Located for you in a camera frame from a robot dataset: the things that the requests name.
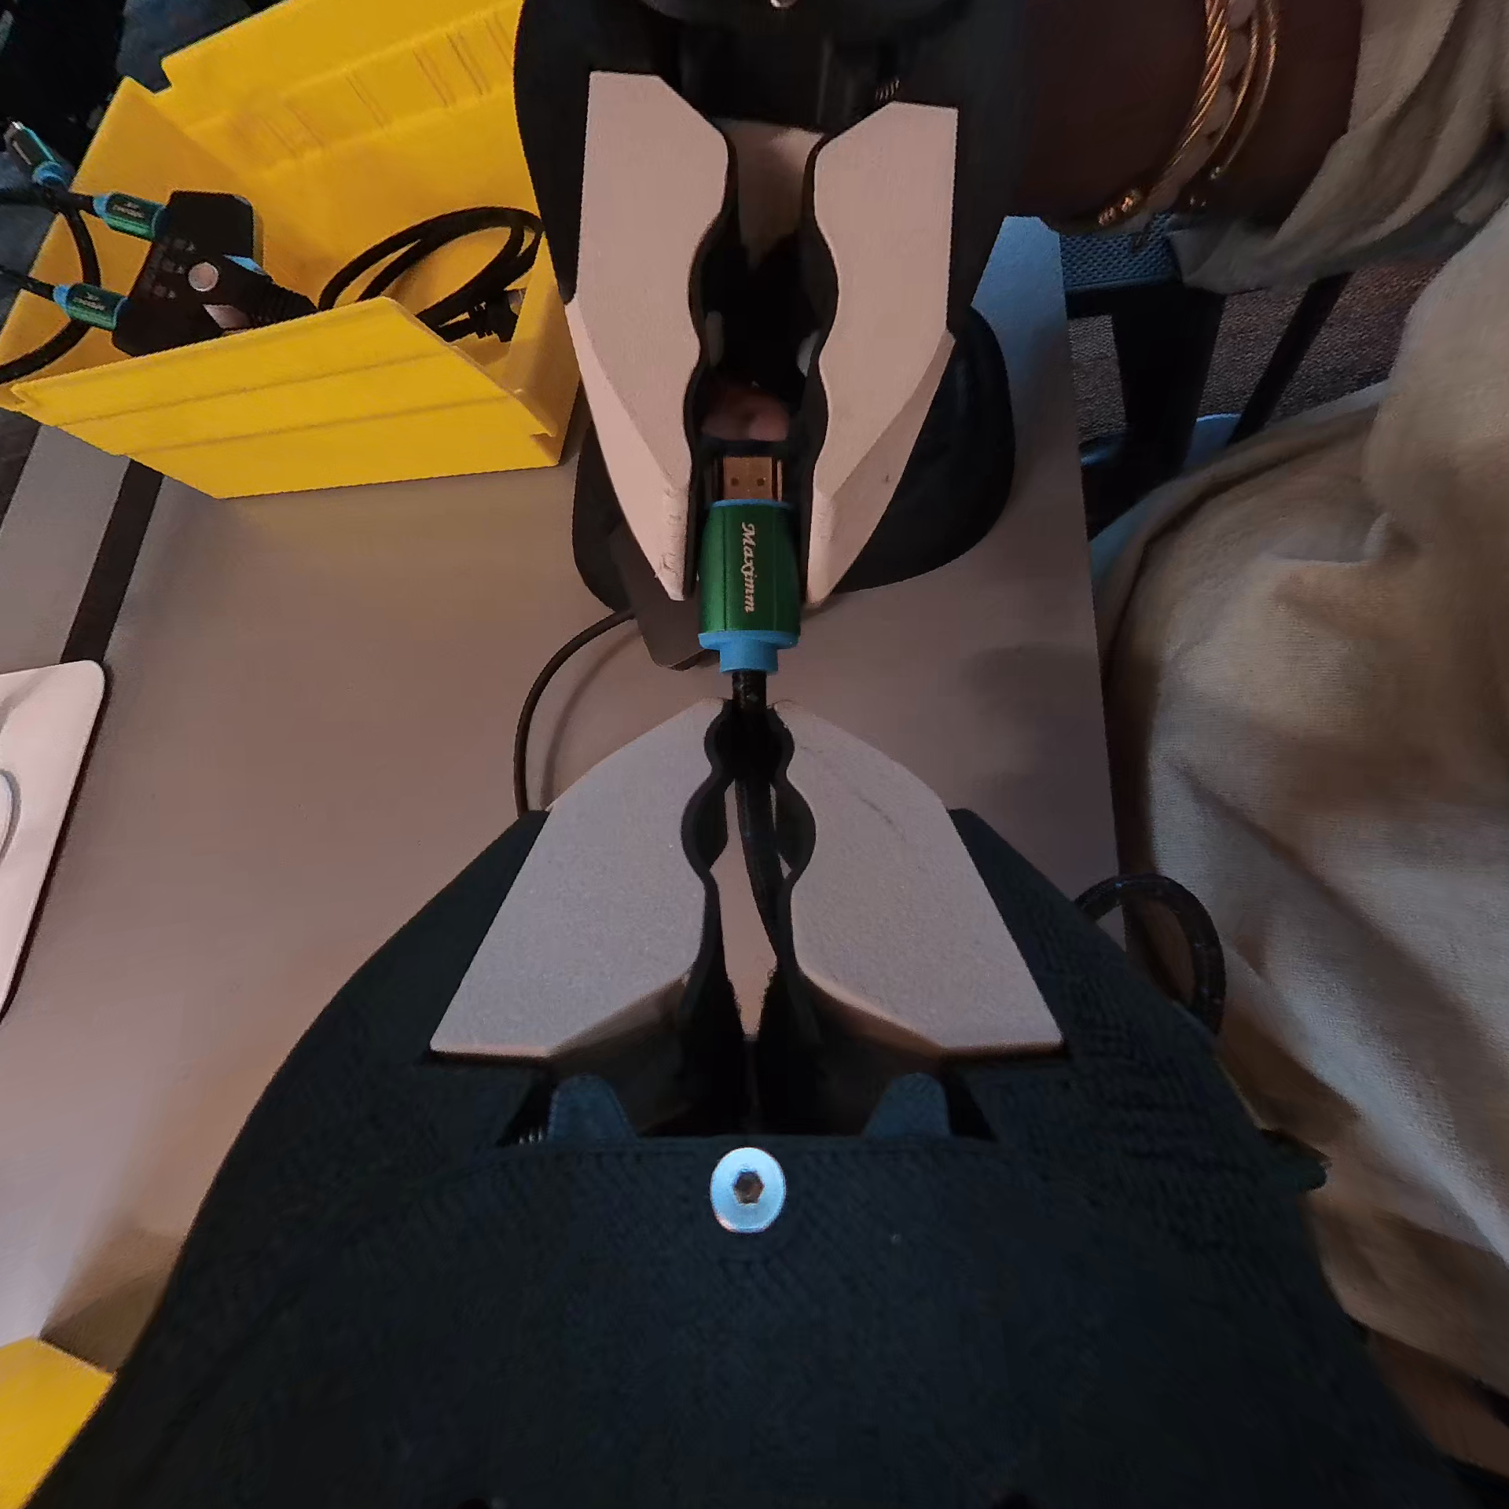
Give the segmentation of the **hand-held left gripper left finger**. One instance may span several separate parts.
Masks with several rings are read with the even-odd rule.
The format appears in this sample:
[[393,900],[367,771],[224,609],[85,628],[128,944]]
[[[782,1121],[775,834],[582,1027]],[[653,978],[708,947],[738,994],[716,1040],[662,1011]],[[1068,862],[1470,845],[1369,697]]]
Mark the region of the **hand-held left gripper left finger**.
[[728,727],[725,702],[695,703],[552,804],[431,1054],[598,1077],[634,1126],[742,1120],[745,1027],[714,874]]

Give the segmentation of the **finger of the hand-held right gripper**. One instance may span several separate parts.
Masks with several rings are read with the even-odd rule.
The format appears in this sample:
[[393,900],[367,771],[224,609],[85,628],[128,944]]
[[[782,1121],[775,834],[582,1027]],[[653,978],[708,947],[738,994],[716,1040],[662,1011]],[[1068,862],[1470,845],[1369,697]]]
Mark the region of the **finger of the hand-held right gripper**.
[[733,194],[725,134],[665,81],[588,82],[576,291],[566,304],[598,445],[626,527],[675,601],[687,596],[705,362],[694,282]]
[[948,326],[959,114],[887,104],[821,145],[811,224],[835,274],[816,351],[805,598],[859,562],[896,496],[954,349]]

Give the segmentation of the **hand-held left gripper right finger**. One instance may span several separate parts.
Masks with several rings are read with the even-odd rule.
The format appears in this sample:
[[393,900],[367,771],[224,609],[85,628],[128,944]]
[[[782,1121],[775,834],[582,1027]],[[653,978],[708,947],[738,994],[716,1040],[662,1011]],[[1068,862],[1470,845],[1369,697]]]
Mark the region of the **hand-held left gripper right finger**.
[[1039,1060],[1065,1035],[945,802],[796,703],[775,708],[772,1126],[863,1126],[912,1074]]

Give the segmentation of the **black hub adapter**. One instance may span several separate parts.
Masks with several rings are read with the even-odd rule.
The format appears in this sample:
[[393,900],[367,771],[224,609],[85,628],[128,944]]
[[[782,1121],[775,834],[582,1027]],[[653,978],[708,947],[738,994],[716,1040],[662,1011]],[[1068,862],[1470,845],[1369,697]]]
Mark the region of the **black hub adapter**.
[[[807,488],[808,471],[808,436],[800,417],[808,378],[802,368],[800,351],[816,335],[819,324],[813,296],[805,285],[799,236],[782,236],[763,257],[742,254],[725,272],[711,274],[709,287],[711,304],[703,326],[708,364],[694,387],[690,411],[692,508],[698,513],[719,496],[722,464],[736,455],[772,458],[783,497],[796,502]],[[791,414],[789,434],[783,444],[734,445],[705,436],[703,420],[711,389],[722,376],[758,386],[783,401]],[[629,607],[621,612],[632,617],[657,667],[689,670],[708,658],[698,639],[700,604],[695,598],[670,598],[632,538],[613,482],[612,486],[623,522],[610,538],[610,551],[631,599]]]

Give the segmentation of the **yellow plastic bins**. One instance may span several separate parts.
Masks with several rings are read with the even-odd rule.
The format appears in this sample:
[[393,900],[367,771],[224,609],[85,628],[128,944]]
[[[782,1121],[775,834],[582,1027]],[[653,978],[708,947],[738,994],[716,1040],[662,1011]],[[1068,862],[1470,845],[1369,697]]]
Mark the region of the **yellow plastic bins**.
[[[357,255],[445,213],[535,213],[516,118],[519,2],[279,4],[123,81],[82,192],[228,192],[261,263],[318,298]],[[477,274],[467,236],[393,298],[159,354],[104,331],[3,386],[3,408],[214,499],[555,466],[579,387],[552,255],[522,279],[511,340],[458,343],[418,310]]]

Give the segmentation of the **yellow divided plastic bin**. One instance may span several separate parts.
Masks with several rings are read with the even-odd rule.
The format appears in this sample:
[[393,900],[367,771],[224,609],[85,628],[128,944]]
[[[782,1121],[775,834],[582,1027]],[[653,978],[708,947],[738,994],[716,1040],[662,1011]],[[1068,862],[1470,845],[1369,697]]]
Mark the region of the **yellow divided plastic bin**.
[[29,1503],[114,1382],[37,1337],[2,1348],[3,1508]]

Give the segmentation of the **person's right hand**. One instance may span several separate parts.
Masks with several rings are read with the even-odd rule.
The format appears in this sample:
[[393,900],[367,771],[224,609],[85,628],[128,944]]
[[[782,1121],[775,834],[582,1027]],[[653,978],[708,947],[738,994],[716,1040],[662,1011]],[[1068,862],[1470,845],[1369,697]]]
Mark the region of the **person's right hand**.
[[723,376],[711,387],[701,420],[709,441],[733,445],[782,445],[789,427],[789,409],[777,395]]

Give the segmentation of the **person in cream sweater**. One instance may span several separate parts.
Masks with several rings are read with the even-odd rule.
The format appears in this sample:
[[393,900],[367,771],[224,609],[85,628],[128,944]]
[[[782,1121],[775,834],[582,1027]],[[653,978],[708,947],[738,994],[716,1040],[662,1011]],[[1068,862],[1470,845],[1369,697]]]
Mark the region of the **person in cream sweater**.
[[1264,8],[1184,282],[1440,268],[1387,381],[1140,505],[1099,601],[1118,826],[1214,915],[1225,1063],[1329,1164],[1333,1291],[1506,1477],[1506,4]]

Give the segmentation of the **white board stand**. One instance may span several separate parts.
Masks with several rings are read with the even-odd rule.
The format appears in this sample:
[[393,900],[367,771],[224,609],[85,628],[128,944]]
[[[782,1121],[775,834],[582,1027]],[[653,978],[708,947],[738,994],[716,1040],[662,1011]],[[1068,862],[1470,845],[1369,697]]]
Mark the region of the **white board stand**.
[[95,661],[2,676],[2,1008],[18,989],[106,698]]

